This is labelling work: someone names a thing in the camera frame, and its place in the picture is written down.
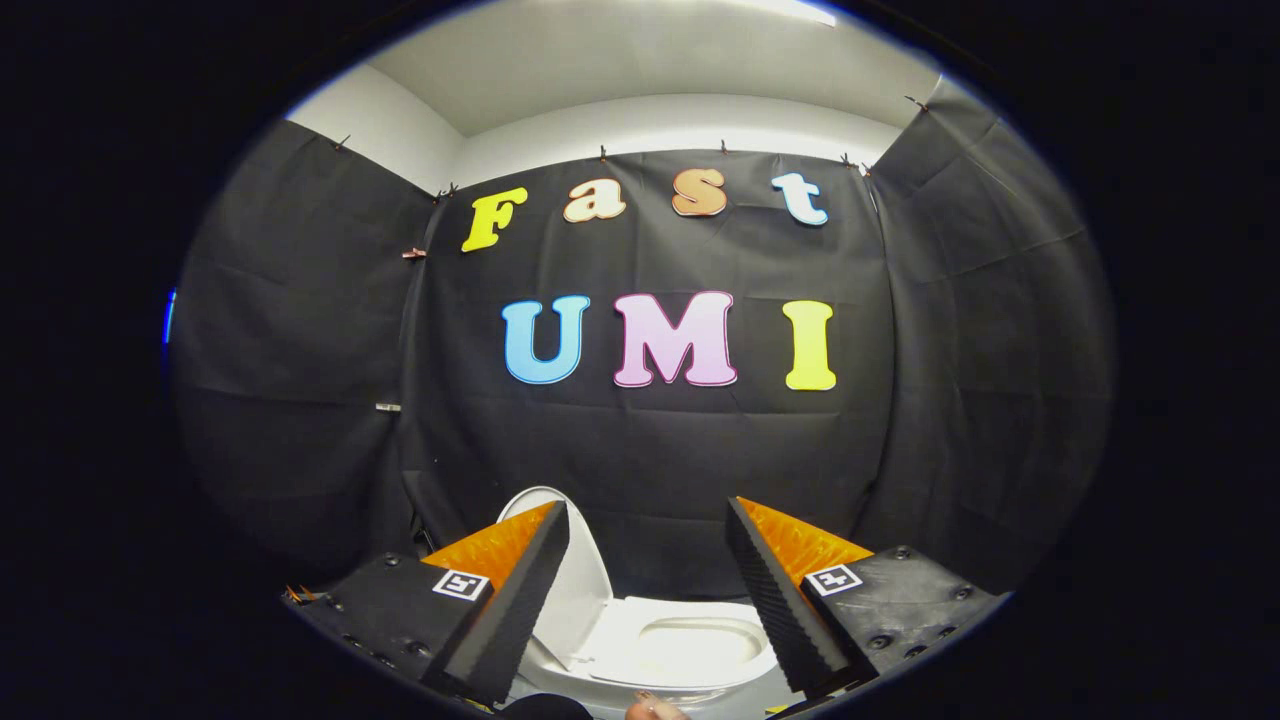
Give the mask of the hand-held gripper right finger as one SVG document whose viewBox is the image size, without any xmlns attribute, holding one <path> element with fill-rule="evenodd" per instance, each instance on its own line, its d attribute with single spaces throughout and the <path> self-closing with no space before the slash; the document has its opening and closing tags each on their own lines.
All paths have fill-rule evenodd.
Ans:
<svg viewBox="0 0 1280 720">
<path fill-rule="evenodd" d="M 808 698 L 897 674 L 1004 601 L 920 550 L 874 552 L 744 497 L 724 537 L 786 682 Z"/>
</svg>

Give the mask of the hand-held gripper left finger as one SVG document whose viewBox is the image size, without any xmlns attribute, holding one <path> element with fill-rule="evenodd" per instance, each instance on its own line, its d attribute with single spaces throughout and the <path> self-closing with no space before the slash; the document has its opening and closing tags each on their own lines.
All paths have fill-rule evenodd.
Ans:
<svg viewBox="0 0 1280 720">
<path fill-rule="evenodd" d="M 384 553 L 333 587 L 285 588 L 321 639 L 411 689 L 472 706 L 507 701 L 570 543 L 553 500 L 424 559 Z"/>
</svg>

